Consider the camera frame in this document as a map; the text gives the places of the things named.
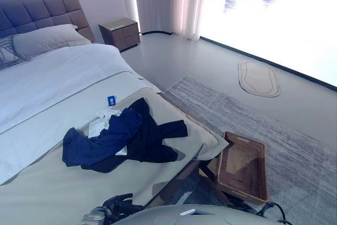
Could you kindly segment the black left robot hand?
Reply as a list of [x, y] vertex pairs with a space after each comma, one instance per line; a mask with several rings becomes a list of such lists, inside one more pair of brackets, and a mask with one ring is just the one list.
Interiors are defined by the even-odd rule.
[[133, 204], [132, 197], [132, 193], [127, 193], [116, 195], [103, 202], [102, 208], [105, 209], [105, 220], [107, 220], [108, 224], [113, 224], [144, 210], [142, 205]]

